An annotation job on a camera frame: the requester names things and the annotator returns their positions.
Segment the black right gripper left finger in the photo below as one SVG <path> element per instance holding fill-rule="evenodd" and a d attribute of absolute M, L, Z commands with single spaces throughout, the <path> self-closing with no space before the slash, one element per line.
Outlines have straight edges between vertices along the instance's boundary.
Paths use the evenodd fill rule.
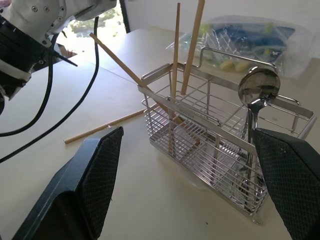
<path fill-rule="evenodd" d="M 98 240 L 115 187 L 123 127 L 87 137 L 52 177 L 12 240 Z"/>

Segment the metal spoon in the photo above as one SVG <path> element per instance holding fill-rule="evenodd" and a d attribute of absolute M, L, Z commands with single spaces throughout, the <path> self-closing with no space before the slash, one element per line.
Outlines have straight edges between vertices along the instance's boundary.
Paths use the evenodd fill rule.
<path fill-rule="evenodd" d="M 247 116 L 245 120 L 245 130 L 247 131 L 247 142 L 251 145 L 254 144 L 254 131 L 258 127 L 258 114 L 259 111 L 267 107 L 274 101 L 279 93 L 281 81 L 277 73 L 271 69 L 259 68 L 257 66 L 250 69 L 240 81 L 238 88 L 238 97 L 245 107 L 247 107 Z M 247 154 L 247 170 L 245 171 L 247 180 L 244 181 L 249 185 L 249 180 L 253 182 L 253 189 L 246 186 L 246 201 L 245 209 L 253 212 L 254 203 L 258 200 L 258 196 L 262 194 L 259 187 L 254 184 L 262 184 L 265 186 L 262 176 L 262 171 L 259 169 L 258 157 L 252 153 Z"/>

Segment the dark window frame post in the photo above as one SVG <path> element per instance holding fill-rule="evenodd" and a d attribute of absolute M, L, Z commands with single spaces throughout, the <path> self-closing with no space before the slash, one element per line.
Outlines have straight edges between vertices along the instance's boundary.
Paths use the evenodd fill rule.
<path fill-rule="evenodd" d="M 125 0 L 119 0 L 119 4 L 120 4 L 120 8 L 121 8 L 121 14 L 122 14 L 122 18 L 123 18 L 125 31 L 128 34 L 131 32 L 131 29 L 130 29 L 130 23 L 129 23 Z"/>

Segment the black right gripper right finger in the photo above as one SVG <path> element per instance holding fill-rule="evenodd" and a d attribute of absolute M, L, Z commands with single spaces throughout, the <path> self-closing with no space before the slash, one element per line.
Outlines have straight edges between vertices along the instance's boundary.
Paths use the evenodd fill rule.
<path fill-rule="evenodd" d="M 292 240 L 320 240 L 320 154 L 305 140 L 256 128 L 267 191 Z"/>

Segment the clear plastic bag with items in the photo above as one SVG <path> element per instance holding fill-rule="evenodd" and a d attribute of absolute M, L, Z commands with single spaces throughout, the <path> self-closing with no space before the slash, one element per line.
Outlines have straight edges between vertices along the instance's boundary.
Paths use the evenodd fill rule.
<path fill-rule="evenodd" d="M 320 36 L 300 25 L 224 15 L 200 25 L 193 62 L 234 73 L 269 63 L 281 77 L 296 79 L 315 55 L 317 43 Z"/>

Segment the wooden chopstick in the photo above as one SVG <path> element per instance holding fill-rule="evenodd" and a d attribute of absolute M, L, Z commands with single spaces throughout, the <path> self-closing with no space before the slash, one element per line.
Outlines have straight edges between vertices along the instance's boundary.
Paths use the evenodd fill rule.
<path fill-rule="evenodd" d="M 126 64 L 124 64 L 106 45 L 104 45 L 94 33 L 90 33 L 89 35 L 91 38 L 93 38 L 94 42 L 98 44 L 118 64 L 118 66 L 121 67 L 135 81 L 135 83 L 138 86 L 151 92 L 151 89 Z M 172 114 L 172 120 L 177 125 L 184 128 L 185 131 L 188 132 L 188 134 L 195 140 L 197 146 L 200 144 L 200 139 L 196 137 L 194 134 L 190 133 L 186 129 L 185 122 L 182 121 L 179 117 L 177 117 L 174 113 Z"/>
<path fill-rule="evenodd" d="M 175 23 L 175 38 L 174 38 L 174 53 L 172 64 L 172 80 L 171 80 L 171 93 L 170 101 L 175 103 L 176 100 L 176 88 L 177 88 L 177 76 L 178 76 L 178 52 L 179 52 L 179 30 L 180 30 L 180 10 L 181 3 L 177 3 L 176 23 Z M 169 153 L 174 154 L 174 124 L 170 125 L 170 137 L 169 137 Z"/>
<path fill-rule="evenodd" d="M 121 117 L 121 118 L 118 118 L 118 119 L 116 119 L 116 120 L 110 121 L 110 122 L 108 122 L 108 123 L 106 123 L 106 124 L 104 124 L 104 125 L 98 126 L 98 127 L 94 128 L 94 129 L 91 129 L 91 130 L 89 130 L 89 131 L 86 131 L 86 132 L 83 132 L 83 133 L 78 134 L 78 135 L 76 135 L 76 136 L 73 136 L 73 137 L 70 137 L 70 138 L 68 138 L 68 139 L 65 139 L 63 142 L 64 142 L 65 145 L 70 144 L 70 143 L 73 143 L 73 142 L 75 142 L 75 141 L 80 140 L 81 138 L 88 137 L 88 136 L 90 136 L 90 135 L 92 135 L 92 134 L 95 134 L 95 133 L 97 133 L 97 132 L 99 132 L 99 131 L 102 131 L 102 130 L 108 128 L 108 127 L 117 125 L 117 124 L 119 124 L 119 123 L 121 123 L 121 122 L 123 122 L 123 121 L 127 121 L 127 120 L 129 120 L 129 119 L 135 118 L 135 117 L 141 115 L 144 111 L 145 111 L 145 110 L 142 109 L 142 110 L 139 110 L 139 111 L 137 111 L 137 112 L 131 113 L 131 114 L 129 114 L 129 115 L 123 116 L 123 117 Z"/>
<path fill-rule="evenodd" d="M 184 69 L 183 83 L 182 83 L 182 88 L 180 92 L 182 96 L 186 94 L 187 88 L 188 88 L 188 83 L 189 83 L 189 78 L 190 78 L 190 74 L 193 66 L 193 59 L 195 56 L 204 7 L 205 7 L 205 0 L 198 0 L 196 14 L 194 18 L 193 30 L 191 35 L 191 41 L 190 41 L 190 46 L 188 51 L 188 58 L 187 58 L 187 62 Z"/>

